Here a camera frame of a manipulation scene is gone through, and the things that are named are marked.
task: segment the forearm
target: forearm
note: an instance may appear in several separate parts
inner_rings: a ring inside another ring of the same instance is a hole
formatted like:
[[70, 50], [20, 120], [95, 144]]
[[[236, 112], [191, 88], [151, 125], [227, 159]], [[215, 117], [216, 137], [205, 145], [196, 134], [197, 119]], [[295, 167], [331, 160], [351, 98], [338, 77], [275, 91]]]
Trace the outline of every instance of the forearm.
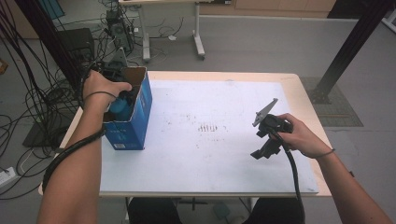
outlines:
[[[66, 147], [97, 133], [102, 128], [102, 120], [103, 113], [94, 106], [86, 107]], [[98, 139], [78, 149], [61, 162], [47, 185], [38, 222], [53, 223], [56, 218], [58, 221], [94, 223], [101, 160], [101, 140]]]
[[318, 159], [343, 223], [391, 223], [336, 154]]

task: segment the person's left arm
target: person's left arm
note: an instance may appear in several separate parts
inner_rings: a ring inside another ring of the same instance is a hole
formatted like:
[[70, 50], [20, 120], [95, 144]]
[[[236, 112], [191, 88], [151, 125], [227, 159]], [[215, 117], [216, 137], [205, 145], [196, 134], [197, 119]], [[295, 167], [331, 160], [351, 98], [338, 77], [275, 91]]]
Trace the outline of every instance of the person's left arm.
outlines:
[[[105, 110], [128, 83], [113, 83], [91, 71], [84, 85], [84, 110], [66, 148], [101, 130]], [[37, 223], [96, 223], [101, 179], [101, 139], [78, 149], [53, 172], [41, 202]]]

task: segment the person's right arm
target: person's right arm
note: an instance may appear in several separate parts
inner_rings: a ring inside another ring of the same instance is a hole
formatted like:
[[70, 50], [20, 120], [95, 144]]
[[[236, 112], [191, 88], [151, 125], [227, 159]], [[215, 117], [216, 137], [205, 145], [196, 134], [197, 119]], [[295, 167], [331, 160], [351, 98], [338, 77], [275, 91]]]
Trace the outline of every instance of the person's right arm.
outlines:
[[[293, 133], [279, 133], [291, 149], [312, 158], [332, 151], [302, 121], [290, 114], [279, 117], [293, 125]], [[343, 223], [392, 223], [335, 153], [319, 157], [317, 161]]]

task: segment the blue box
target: blue box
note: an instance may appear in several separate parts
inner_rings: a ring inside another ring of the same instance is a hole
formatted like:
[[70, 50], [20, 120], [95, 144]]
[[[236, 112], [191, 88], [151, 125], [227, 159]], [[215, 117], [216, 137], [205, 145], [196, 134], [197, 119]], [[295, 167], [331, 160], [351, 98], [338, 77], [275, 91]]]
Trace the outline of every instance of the blue box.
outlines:
[[110, 112], [105, 113], [106, 137], [116, 150], [142, 150], [145, 145], [152, 104], [147, 68], [125, 67], [121, 73], [132, 86], [140, 86], [140, 90], [135, 97], [132, 116], [129, 120], [118, 121]]

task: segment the person's left hand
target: person's left hand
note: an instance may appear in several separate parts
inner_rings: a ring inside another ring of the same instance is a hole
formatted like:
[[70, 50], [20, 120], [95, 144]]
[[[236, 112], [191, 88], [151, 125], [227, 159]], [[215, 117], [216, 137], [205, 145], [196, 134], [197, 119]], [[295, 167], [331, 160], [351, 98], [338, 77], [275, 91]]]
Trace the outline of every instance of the person's left hand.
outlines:
[[82, 98], [84, 107], [95, 105], [105, 112], [107, 106], [116, 100], [121, 91], [130, 91], [131, 84], [127, 82], [112, 82], [100, 73], [91, 70], [89, 77], [85, 80]]

